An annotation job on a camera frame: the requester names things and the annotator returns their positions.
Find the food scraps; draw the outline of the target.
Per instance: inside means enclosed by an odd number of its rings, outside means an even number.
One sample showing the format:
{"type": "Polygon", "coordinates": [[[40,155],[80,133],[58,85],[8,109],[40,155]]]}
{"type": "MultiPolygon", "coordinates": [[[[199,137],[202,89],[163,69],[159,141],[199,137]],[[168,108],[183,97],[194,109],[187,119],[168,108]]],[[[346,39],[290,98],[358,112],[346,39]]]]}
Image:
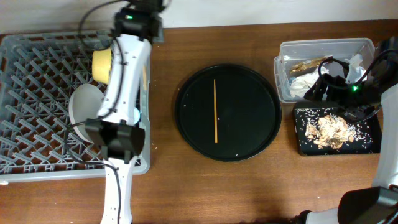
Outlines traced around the food scraps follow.
{"type": "Polygon", "coordinates": [[[340,149],[344,143],[354,142],[356,130],[339,116],[326,115],[313,125],[306,125],[305,136],[319,149],[330,147],[340,149]]]}

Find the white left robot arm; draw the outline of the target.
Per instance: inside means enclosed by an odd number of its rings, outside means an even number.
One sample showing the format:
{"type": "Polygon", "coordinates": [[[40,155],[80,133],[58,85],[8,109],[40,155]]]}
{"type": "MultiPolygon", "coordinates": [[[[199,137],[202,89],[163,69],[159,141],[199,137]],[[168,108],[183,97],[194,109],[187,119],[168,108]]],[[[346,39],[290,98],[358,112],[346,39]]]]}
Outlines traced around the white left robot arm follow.
{"type": "Polygon", "coordinates": [[[93,53],[93,78],[107,86],[85,123],[106,173],[102,223],[132,223],[132,178],[150,169],[150,56],[165,8],[163,0],[129,1],[114,16],[110,46],[93,53]]]}

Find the white napkin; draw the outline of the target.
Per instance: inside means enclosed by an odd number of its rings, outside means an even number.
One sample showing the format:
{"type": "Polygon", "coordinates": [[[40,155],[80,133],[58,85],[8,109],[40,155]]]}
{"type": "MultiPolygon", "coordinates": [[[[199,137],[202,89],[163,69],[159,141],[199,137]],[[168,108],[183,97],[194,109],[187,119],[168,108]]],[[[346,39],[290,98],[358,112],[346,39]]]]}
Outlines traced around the white napkin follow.
{"type": "Polygon", "coordinates": [[[305,73],[297,77],[290,77],[289,91],[291,97],[303,98],[306,92],[309,91],[312,86],[314,86],[318,78],[319,75],[317,68],[310,73],[305,73]]]}

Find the grey round plate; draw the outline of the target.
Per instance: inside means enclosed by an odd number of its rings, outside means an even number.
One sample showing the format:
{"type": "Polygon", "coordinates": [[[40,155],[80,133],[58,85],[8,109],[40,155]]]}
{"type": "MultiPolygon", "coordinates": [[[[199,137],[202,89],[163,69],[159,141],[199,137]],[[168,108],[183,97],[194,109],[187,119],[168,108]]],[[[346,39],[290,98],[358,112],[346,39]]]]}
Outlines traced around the grey round plate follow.
{"type": "Polygon", "coordinates": [[[68,103],[68,112],[71,124],[82,122],[73,129],[82,140],[92,143],[85,131],[85,121],[95,119],[104,98],[102,91],[94,85],[80,85],[71,95],[68,103]]]}

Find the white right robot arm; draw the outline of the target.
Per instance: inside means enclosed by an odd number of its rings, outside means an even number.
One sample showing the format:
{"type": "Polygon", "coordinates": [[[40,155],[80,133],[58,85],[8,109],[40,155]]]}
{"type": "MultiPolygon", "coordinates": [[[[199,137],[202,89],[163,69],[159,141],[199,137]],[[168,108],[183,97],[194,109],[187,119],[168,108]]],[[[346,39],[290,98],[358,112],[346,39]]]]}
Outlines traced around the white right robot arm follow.
{"type": "Polygon", "coordinates": [[[373,61],[356,82],[337,85],[320,75],[305,101],[294,108],[334,106],[346,117],[351,110],[375,103],[383,110],[384,127],[372,187],[345,193],[336,208],[303,211],[296,223],[397,223],[397,37],[377,44],[373,61]]]}

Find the wooden chopstick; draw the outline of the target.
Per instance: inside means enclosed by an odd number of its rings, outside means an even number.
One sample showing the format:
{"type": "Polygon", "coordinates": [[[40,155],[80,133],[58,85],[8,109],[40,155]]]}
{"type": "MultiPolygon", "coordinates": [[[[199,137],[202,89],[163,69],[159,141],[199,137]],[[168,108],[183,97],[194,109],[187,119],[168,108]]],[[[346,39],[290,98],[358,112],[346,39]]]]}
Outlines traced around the wooden chopstick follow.
{"type": "Polygon", "coordinates": [[[218,143],[218,116],[217,116],[217,97],[216,97],[216,80],[213,80],[213,115],[214,115],[214,134],[215,144],[218,143]]]}
{"type": "Polygon", "coordinates": [[[142,68],[142,83],[143,83],[144,91],[147,91],[147,70],[146,70],[145,65],[142,68]]]}

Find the blue plastic cup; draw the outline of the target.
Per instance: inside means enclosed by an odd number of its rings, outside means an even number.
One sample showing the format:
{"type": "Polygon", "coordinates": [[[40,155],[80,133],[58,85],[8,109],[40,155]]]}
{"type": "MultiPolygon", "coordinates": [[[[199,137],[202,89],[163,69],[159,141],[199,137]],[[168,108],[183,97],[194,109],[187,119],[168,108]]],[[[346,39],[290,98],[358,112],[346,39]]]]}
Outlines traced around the blue plastic cup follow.
{"type": "Polygon", "coordinates": [[[141,112],[139,109],[134,108],[133,109],[133,117],[134,117],[134,124],[138,123],[141,119],[141,112]]]}

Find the gold snack wrapper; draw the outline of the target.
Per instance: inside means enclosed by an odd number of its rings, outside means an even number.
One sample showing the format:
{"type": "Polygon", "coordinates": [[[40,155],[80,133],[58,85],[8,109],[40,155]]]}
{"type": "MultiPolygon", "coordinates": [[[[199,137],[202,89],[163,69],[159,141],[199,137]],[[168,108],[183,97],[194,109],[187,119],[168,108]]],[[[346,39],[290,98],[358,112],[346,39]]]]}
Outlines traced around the gold snack wrapper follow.
{"type": "Polygon", "coordinates": [[[297,73],[297,72],[303,72],[303,71],[306,71],[306,70],[309,70],[309,69],[312,69],[312,68],[316,68],[324,60],[331,59],[331,58],[333,58],[332,55],[305,60],[303,62],[300,62],[300,63],[297,63],[297,64],[293,65],[292,68],[289,70],[289,73],[293,74],[293,73],[297,73]]]}

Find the yellow bowl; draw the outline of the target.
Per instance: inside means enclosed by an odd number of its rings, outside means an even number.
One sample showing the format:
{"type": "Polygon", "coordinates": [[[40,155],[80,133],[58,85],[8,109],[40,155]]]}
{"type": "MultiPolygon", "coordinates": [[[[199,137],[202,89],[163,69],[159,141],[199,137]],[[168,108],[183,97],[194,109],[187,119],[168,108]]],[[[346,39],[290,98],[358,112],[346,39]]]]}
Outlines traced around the yellow bowl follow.
{"type": "Polygon", "coordinates": [[[99,83],[108,84],[112,64],[112,51],[96,50],[93,52],[92,76],[99,83]]]}

